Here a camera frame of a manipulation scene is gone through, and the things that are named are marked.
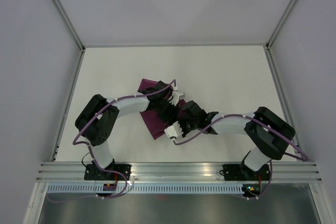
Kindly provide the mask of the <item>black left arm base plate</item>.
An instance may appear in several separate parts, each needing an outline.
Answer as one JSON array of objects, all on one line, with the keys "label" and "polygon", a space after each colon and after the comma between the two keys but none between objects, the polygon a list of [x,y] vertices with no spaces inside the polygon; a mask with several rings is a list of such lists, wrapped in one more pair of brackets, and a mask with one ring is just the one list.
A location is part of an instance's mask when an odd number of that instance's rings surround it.
[{"label": "black left arm base plate", "polygon": [[88,164],[86,166],[84,180],[125,181],[124,177],[128,180],[131,175],[131,165],[130,164],[115,164],[115,165],[112,165],[111,167],[107,167],[107,169],[113,170],[118,173],[103,172],[95,164]]}]

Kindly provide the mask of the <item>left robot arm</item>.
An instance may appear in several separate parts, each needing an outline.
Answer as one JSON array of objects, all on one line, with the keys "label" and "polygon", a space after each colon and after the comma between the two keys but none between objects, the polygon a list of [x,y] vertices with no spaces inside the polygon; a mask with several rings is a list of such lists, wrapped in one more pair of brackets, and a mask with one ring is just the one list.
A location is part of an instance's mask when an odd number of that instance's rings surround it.
[{"label": "left robot arm", "polygon": [[169,84],[159,81],[153,87],[119,98],[107,99],[96,94],[75,120],[79,133],[72,144],[86,145],[97,167],[97,175],[108,180],[114,176],[108,137],[116,120],[133,113],[153,111],[165,125],[172,125],[177,121],[179,102],[184,97],[185,93],[177,88],[175,80]]}]

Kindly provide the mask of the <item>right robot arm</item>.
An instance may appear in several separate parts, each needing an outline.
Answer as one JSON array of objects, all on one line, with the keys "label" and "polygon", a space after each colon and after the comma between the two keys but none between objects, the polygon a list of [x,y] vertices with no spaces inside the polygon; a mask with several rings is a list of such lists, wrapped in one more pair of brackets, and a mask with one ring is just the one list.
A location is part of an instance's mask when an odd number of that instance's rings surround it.
[{"label": "right robot arm", "polygon": [[294,128],[273,113],[260,106],[255,112],[243,114],[220,114],[201,109],[190,101],[182,107],[183,117],[178,120],[182,137],[195,130],[204,134],[247,135],[255,144],[239,165],[239,172],[245,179],[254,178],[264,165],[281,160],[296,132]]}]

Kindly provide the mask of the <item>purple cloth napkin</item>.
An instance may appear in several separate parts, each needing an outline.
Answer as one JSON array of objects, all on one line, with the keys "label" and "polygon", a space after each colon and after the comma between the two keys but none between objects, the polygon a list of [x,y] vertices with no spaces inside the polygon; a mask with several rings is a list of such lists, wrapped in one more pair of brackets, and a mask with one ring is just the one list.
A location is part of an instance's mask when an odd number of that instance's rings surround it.
[{"label": "purple cloth napkin", "polygon": [[[149,79],[142,79],[142,81],[140,82],[140,85],[141,84],[154,84],[155,82],[158,82],[158,81],[153,81],[153,80],[149,80]],[[154,93],[151,93],[149,95],[154,95],[154,94],[158,94],[162,91],[164,91],[165,89],[167,89],[168,86],[164,89],[161,89],[159,91],[156,91]],[[179,103],[177,104],[179,107],[180,107],[180,110],[179,110],[179,114],[178,114],[178,118],[177,118],[177,121],[179,119],[181,119],[182,117],[184,117],[183,115],[183,111],[182,111],[182,106],[186,104],[186,101],[183,99],[183,100],[180,100]],[[162,122],[149,122],[149,123],[146,123],[144,121],[145,125],[147,126],[150,134],[152,135],[153,139],[157,139],[159,137],[161,137],[162,135],[164,135],[164,130],[169,127],[170,125],[165,125],[164,123]]]}]

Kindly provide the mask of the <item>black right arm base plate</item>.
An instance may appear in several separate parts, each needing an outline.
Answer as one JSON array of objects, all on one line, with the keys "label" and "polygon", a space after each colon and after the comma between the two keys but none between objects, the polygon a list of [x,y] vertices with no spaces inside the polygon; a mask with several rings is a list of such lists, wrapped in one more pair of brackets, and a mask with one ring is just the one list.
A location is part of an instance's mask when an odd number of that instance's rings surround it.
[{"label": "black right arm base plate", "polygon": [[225,181],[259,182],[269,181],[271,172],[267,164],[264,164],[258,171],[253,171],[245,165],[224,164],[219,174],[224,177]]}]

